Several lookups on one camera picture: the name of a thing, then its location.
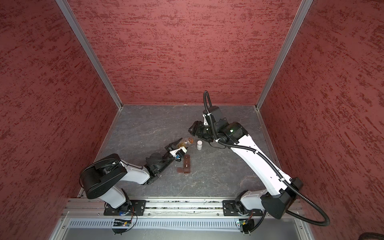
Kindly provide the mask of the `clear pill bottle gold lid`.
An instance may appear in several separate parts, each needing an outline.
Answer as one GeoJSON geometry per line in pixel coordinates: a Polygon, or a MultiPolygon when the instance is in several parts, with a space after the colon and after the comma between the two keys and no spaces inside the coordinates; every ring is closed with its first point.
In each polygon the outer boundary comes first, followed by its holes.
{"type": "Polygon", "coordinates": [[[178,143],[178,148],[192,145],[194,143],[194,139],[192,137],[182,138],[178,143]]]}

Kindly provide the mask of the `red weekly pill organizer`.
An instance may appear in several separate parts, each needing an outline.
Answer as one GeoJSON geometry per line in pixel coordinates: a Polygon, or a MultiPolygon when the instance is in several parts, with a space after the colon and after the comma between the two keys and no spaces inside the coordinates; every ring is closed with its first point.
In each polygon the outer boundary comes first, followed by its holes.
{"type": "Polygon", "coordinates": [[[191,156],[185,155],[183,160],[183,167],[177,168],[177,172],[180,174],[189,174],[191,172],[191,156]]]}

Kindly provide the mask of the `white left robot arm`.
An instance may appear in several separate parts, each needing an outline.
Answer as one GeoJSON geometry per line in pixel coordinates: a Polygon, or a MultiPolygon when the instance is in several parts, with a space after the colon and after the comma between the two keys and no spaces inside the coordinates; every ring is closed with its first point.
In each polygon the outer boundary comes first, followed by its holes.
{"type": "Polygon", "coordinates": [[[174,161],[180,162],[188,147],[181,139],[168,144],[166,153],[153,153],[146,158],[146,164],[136,166],[123,161],[118,154],[111,154],[84,168],[79,183],[90,200],[101,199],[113,210],[128,212],[133,208],[128,194],[117,187],[120,182],[150,185],[174,161]]]}

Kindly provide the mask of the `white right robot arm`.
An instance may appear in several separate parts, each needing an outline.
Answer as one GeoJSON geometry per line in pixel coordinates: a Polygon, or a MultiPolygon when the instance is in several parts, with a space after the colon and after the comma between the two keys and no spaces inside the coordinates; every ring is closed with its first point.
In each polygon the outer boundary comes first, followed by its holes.
{"type": "Polygon", "coordinates": [[[246,191],[240,196],[240,206],[246,210],[265,210],[272,217],[281,219],[297,198],[297,194],[290,190],[283,180],[297,191],[303,187],[303,182],[299,178],[290,177],[274,163],[269,165],[269,158],[240,123],[226,123],[218,129],[218,137],[227,145],[235,145],[231,150],[248,164],[265,186],[264,190],[246,191]]]}

